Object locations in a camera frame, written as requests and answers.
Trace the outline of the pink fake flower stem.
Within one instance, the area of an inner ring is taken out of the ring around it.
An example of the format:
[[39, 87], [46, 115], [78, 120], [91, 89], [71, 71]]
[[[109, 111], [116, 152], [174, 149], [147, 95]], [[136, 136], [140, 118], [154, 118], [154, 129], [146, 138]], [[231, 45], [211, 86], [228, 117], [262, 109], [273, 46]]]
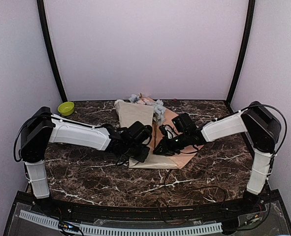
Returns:
[[152, 101], [150, 101], [148, 98], [144, 97], [141, 93], [139, 94], [139, 100], [137, 101], [138, 104], [141, 105], [149, 105], [151, 106]]

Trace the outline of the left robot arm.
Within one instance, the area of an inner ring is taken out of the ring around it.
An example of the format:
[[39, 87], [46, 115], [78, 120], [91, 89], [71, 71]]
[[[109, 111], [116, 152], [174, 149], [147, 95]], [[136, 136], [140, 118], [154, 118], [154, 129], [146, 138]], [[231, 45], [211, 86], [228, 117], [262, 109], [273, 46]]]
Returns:
[[57, 203], [50, 198], [44, 165], [49, 143], [89, 147], [144, 162], [150, 152], [148, 144], [152, 130], [151, 125], [139, 121], [122, 128], [110, 124], [89, 125], [65, 119], [44, 106], [20, 127], [13, 145], [13, 157], [15, 162], [24, 162], [38, 207], [46, 214], [54, 214]]

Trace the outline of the blue fake flower bunch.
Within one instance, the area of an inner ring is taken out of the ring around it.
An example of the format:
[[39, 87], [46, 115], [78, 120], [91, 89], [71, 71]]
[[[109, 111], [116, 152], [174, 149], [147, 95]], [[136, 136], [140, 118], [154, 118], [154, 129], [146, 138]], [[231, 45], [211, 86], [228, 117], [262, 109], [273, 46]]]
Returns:
[[[165, 121], [165, 111], [166, 111], [166, 107], [163, 105], [163, 101], [158, 99], [158, 100], [153, 100], [149, 97], [147, 97], [150, 101], [152, 101], [151, 106], [154, 109], [154, 114], [153, 114], [153, 131], [154, 131], [154, 146], [156, 146], [157, 141], [156, 141], [156, 137], [157, 137], [157, 133], [158, 133], [158, 127], [160, 125], [162, 125]], [[132, 94], [130, 96], [130, 98], [128, 99], [131, 103], [137, 103], [137, 101], [139, 100], [139, 94]]]

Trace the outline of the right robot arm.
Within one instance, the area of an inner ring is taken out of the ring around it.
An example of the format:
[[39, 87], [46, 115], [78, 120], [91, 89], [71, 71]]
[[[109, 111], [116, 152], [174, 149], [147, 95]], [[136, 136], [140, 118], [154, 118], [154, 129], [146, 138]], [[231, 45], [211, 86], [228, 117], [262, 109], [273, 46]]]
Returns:
[[198, 146], [213, 142], [217, 139], [248, 133], [254, 150], [252, 172], [246, 191], [250, 193], [239, 203], [239, 209], [243, 213], [250, 213], [258, 205], [259, 195], [263, 190], [267, 178], [271, 174], [272, 163], [283, 141], [279, 140], [281, 133], [280, 121], [269, 111], [273, 107], [252, 102], [231, 115], [214, 119], [202, 127], [196, 126], [189, 114], [182, 113], [172, 119], [173, 126], [167, 130], [167, 125], [161, 125], [163, 135], [153, 153], [155, 155], [173, 156], [192, 146]]

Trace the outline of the peach wrapping paper sheet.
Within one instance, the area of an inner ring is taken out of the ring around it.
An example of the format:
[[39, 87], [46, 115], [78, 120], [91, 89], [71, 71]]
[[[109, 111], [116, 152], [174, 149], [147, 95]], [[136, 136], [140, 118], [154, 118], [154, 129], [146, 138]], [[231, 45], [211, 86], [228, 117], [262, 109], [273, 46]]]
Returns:
[[164, 106], [162, 100], [153, 100], [149, 97], [139, 97], [133, 95], [131, 101], [123, 101], [121, 99], [114, 102], [114, 107], [119, 117], [121, 127], [130, 127], [135, 121], [141, 122], [143, 125], [149, 125], [152, 128], [151, 138], [145, 139], [142, 143], [150, 150], [146, 154], [144, 162], [137, 161], [133, 158], [128, 160], [129, 168], [133, 169], [181, 169], [193, 159], [198, 150], [203, 145], [187, 146], [179, 154], [172, 156], [156, 155], [153, 150], [162, 140], [163, 135], [159, 131], [160, 125], [165, 125], [169, 130], [169, 134], [181, 134], [177, 131], [172, 119], [177, 114]]

